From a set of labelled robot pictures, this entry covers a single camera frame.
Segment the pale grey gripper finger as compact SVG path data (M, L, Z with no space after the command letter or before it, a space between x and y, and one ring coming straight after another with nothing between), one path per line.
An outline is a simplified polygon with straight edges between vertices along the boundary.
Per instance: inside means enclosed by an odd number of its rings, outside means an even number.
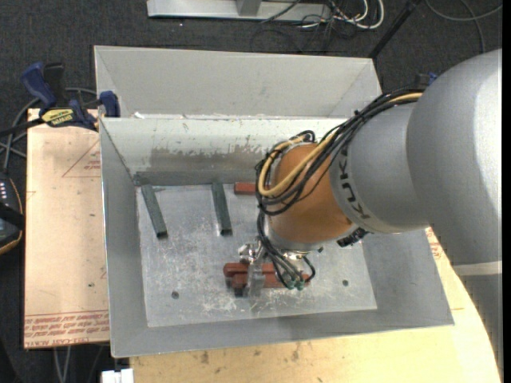
M248 296L259 297L264 289L265 281L266 276L261 269L250 268L248 272Z

